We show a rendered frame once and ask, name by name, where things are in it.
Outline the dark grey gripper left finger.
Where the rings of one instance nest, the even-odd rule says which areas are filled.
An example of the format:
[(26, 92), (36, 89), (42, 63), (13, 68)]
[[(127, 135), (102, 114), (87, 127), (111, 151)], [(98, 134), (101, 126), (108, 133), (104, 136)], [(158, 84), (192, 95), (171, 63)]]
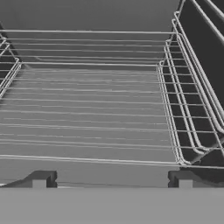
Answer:
[(3, 185), (3, 188), (57, 188), (56, 171), (33, 171), (23, 179)]

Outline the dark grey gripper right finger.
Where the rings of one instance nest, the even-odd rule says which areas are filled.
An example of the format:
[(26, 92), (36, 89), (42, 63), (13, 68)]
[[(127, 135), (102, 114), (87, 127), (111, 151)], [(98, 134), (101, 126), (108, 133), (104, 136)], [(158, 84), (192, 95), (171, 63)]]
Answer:
[(191, 171), (169, 171), (168, 179), (168, 186), (174, 188), (224, 188), (224, 182), (203, 180)]

